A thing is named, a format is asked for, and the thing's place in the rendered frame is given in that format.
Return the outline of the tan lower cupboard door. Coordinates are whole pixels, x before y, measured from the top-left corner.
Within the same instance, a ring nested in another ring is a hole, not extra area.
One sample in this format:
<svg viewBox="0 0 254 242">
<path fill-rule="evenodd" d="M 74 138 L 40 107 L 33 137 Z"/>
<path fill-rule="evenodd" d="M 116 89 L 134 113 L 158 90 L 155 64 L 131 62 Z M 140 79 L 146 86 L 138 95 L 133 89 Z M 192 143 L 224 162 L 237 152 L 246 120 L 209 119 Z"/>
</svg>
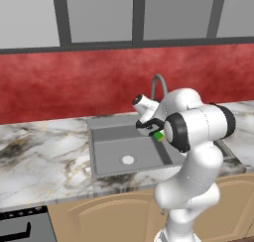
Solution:
<svg viewBox="0 0 254 242">
<path fill-rule="evenodd" d="M 195 221 L 202 242 L 230 242 L 254 236 L 254 173 L 220 178 L 219 204 Z"/>
<path fill-rule="evenodd" d="M 153 242 L 154 199 L 148 191 L 103 196 L 68 212 L 75 242 Z"/>
</svg>

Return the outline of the grey curved tap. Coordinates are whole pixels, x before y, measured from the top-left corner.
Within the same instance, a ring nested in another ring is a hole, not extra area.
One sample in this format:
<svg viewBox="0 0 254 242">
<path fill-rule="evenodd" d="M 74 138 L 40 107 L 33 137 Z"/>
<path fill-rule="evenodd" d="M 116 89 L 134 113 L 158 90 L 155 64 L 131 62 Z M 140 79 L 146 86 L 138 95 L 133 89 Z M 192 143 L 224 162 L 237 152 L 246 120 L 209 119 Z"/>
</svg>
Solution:
<svg viewBox="0 0 254 242">
<path fill-rule="evenodd" d="M 163 98 L 168 94 L 168 88 L 167 88 L 164 78 L 159 73 L 157 73 L 153 76 L 152 81 L 151 81 L 151 99 L 152 100 L 156 100 L 155 92 L 156 92 L 156 82 L 157 81 L 159 81 L 161 83 L 162 90 L 163 90 Z"/>
</svg>

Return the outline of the green and yellow sponge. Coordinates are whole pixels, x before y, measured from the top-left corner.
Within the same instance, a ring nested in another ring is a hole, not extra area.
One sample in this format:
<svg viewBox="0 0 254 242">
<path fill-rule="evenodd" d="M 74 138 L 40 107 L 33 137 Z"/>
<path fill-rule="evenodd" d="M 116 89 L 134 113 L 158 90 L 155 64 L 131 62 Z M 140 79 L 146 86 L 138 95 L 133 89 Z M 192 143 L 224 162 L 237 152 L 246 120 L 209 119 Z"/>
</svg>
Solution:
<svg viewBox="0 0 254 242">
<path fill-rule="evenodd" d="M 159 132 L 156 132 L 154 135 L 153 135 L 154 139 L 157 141 L 157 142 L 161 142 L 164 138 L 165 138 L 165 135 L 159 131 Z"/>
</svg>

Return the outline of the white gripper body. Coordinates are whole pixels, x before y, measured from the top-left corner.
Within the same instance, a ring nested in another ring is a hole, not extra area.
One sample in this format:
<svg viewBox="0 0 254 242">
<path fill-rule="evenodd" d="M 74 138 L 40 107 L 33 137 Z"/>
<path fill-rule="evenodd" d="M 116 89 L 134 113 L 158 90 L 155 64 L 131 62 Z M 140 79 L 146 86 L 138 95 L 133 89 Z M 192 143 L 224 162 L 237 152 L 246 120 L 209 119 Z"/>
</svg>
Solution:
<svg viewBox="0 0 254 242">
<path fill-rule="evenodd" d="M 146 126 L 146 127 L 138 127 L 137 130 L 138 132 L 145 136 L 145 137 L 149 137 L 151 135 L 153 135 L 154 133 L 156 133 L 158 131 L 159 127 L 155 124 Z"/>
</svg>

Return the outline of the grey sink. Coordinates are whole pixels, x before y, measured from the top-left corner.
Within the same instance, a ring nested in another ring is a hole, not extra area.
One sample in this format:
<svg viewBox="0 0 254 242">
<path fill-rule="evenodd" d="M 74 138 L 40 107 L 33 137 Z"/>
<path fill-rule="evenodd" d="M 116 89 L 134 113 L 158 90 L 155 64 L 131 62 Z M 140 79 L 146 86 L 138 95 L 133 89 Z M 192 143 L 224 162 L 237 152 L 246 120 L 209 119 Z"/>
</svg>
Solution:
<svg viewBox="0 0 254 242">
<path fill-rule="evenodd" d="M 180 166 L 186 156 L 166 139 L 136 129 L 136 114 L 87 119 L 91 175 L 105 178 Z"/>
</svg>

